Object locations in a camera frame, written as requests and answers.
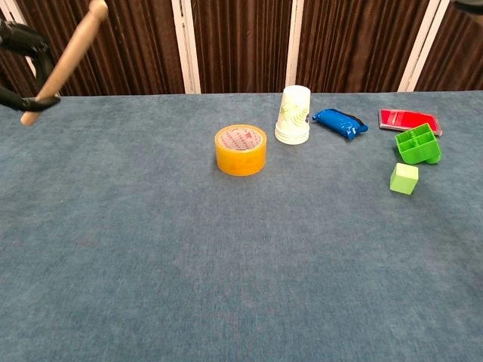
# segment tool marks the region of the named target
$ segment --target curtain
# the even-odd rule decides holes
[[[483,28],[451,5],[416,91],[483,90]]]
[[[202,93],[281,92],[291,0],[192,0]]]
[[[397,91],[429,0],[305,0],[297,83]]]
[[[0,18],[5,20],[2,12]],[[0,50],[0,85],[22,97],[34,97],[38,91],[25,57],[3,49]]]
[[[17,0],[58,60],[89,0]],[[107,0],[109,18],[62,95],[184,93],[170,0]]]

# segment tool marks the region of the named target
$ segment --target packing tape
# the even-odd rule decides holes
[[[233,124],[214,137],[217,164],[224,173],[249,176],[265,166],[266,135],[249,124]]]

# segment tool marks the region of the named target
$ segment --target blue snack bag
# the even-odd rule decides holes
[[[353,140],[359,133],[369,129],[359,118],[332,108],[320,111],[312,116],[312,119],[329,127],[349,140]]]

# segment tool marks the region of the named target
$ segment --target upside-down cup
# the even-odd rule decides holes
[[[309,139],[310,89],[290,85],[281,96],[275,137],[288,145],[300,145]]]

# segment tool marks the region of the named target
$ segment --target green block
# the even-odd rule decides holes
[[[428,123],[406,130],[395,137],[402,160],[407,164],[426,161],[435,164],[441,160],[438,140]]]
[[[419,170],[408,164],[395,164],[389,188],[392,191],[410,195],[419,179]]]

